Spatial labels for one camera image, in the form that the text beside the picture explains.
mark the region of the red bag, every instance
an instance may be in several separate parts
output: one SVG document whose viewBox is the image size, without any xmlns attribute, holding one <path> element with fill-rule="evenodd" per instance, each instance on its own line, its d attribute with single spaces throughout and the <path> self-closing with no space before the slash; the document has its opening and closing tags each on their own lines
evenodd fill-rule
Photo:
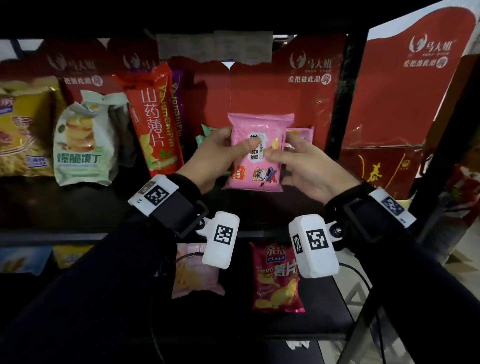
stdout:
<svg viewBox="0 0 480 364">
<path fill-rule="evenodd" d="M 253 310 L 305 312 L 298 294 L 297 262 L 292 245 L 250 243 L 253 253 Z"/>
<path fill-rule="evenodd" d="M 172 71 L 168 64 L 151 73 L 125 73 L 114 78 L 125 90 L 130 115 L 150 176 L 175 173 L 183 166 L 172 108 Z"/>
</svg>

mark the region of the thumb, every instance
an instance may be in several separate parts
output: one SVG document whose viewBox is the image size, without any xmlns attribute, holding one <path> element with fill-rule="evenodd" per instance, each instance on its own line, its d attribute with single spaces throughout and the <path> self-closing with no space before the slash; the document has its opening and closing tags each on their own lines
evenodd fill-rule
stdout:
<svg viewBox="0 0 480 364">
<path fill-rule="evenodd" d="M 254 150 L 262 142 L 260 138 L 247 138 L 244 141 L 230 147 L 232 159 L 240 158 Z"/>
<path fill-rule="evenodd" d="M 280 149 L 267 148 L 264 149 L 264 156 L 270 162 L 292 164 L 299 158 L 300 155 L 298 153 L 285 152 Z"/>
</svg>

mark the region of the wire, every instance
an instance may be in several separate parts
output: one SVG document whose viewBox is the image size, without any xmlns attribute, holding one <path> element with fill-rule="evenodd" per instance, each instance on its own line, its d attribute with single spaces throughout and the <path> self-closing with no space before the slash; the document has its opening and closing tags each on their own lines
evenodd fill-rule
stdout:
<svg viewBox="0 0 480 364">
<path fill-rule="evenodd" d="M 203 253 L 199 253 L 199 252 L 195 252 L 195 253 L 188 253 L 188 254 L 182 255 L 181 257 L 175 259 L 175 264 L 178 263 L 179 261 L 181 261 L 181 260 L 184 259 L 184 258 L 189 258 L 189 257 L 195 256 L 195 255 L 203 256 L 204 254 L 203 254 Z M 161 269 L 162 269 L 162 266 L 160 265 L 160 268 L 158 269 L 158 275 L 159 275 L 159 276 L 160 276 L 160 271 L 161 271 Z M 152 341 L 153 341 L 153 344 L 155 345 L 155 349 L 156 349 L 156 353 L 158 354 L 158 357 L 160 358 L 160 360 L 162 361 L 162 363 L 167 364 L 167 363 L 165 362 L 165 359 L 163 358 L 162 353 L 160 352 L 160 348 L 158 347 L 158 343 L 157 343 L 157 341 L 156 341 L 155 334 L 154 334 L 154 332 L 153 332 L 152 313 L 153 313 L 153 302 L 154 302 L 154 298 L 155 298 L 155 291 L 153 292 L 153 294 L 152 294 L 152 299 L 150 300 L 150 335 L 152 336 Z"/>
<path fill-rule="evenodd" d="M 356 269 L 355 267 L 352 267 L 348 264 L 345 264 L 345 263 L 340 263 L 339 264 L 342 266 L 342 267 L 346 267 L 346 268 L 349 268 L 351 270 L 353 270 L 360 278 L 361 280 L 363 281 L 363 283 L 365 283 L 365 285 L 367 286 L 367 289 L 368 289 L 368 292 L 370 292 L 372 289 L 370 287 L 370 285 L 368 284 L 366 278 L 363 276 L 363 274 L 361 274 L 359 272 L 358 269 Z M 385 350 L 384 350 L 384 339 L 382 338 L 382 329 L 381 329 L 381 326 L 380 326 L 380 317 L 378 316 L 378 312 L 376 314 L 376 318 L 377 318 L 377 328 L 378 328 L 378 340 L 380 342 L 380 353 L 382 354 L 382 363 L 383 364 L 386 364 L 387 361 L 385 359 Z"/>
</svg>

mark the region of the floor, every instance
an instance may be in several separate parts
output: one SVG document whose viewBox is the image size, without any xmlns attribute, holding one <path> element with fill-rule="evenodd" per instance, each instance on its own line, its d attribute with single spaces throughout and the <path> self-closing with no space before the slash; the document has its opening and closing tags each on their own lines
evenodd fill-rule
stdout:
<svg viewBox="0 0 480 364">
<path fill-rule="evenodd" d="M 337 252 L 339 262 L 349 264 L 358 269 L 367 279 L 358 260 L 346 249 Z M 477 298 L 480 299 L 480 220 L 477 220 L 467 231 L 456 249 L 451 254 L 445 264 L 445 268 L 452 273 L 460 282 L 462 282 Z M 340 267 L 339 273 L 334 277 L 335 281 L 342 292 L 344 298 L 351 293 L 352 289 L 361 291 L 350 300 L 353 304 L 349 304 L 348 308 L 356 319 L 361 310 L 362 298 L 366 297 L 368 290 L 365 284 L 352 270 Z M 343 342 L 320 341 L 320 348 L 324 357 L 325 364 L 336 363 L 342 350 Z M 406 352 L 401 340 L 398 339 L 391 347 L 385 349 L 385 358 L 388 364 L 412 364 L 413 360 Z M 368 344 L 364 351 L 354 358 L 354 364 L 382 364 L 380 352 L 368 338 Z"/>
</svg>

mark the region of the cartoon character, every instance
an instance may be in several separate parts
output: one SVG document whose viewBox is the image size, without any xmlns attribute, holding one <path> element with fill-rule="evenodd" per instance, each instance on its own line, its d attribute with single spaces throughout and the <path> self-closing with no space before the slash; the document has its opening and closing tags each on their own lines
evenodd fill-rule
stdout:
<svg viewBox="0 0 480 364">
<path fill-rule="evenodd" d="M 272 167 L 268 167 L 267 169 L 260 169 L 260 168 L 257 167 L 253 171 L 253 180 L 254 181 L 263 181 L 260 184 L 260 187 L 263 187 L 265 182 L 276 183 L 275 173 L 276 173 L 276 170 L 273 169 Z"/>
</svg>

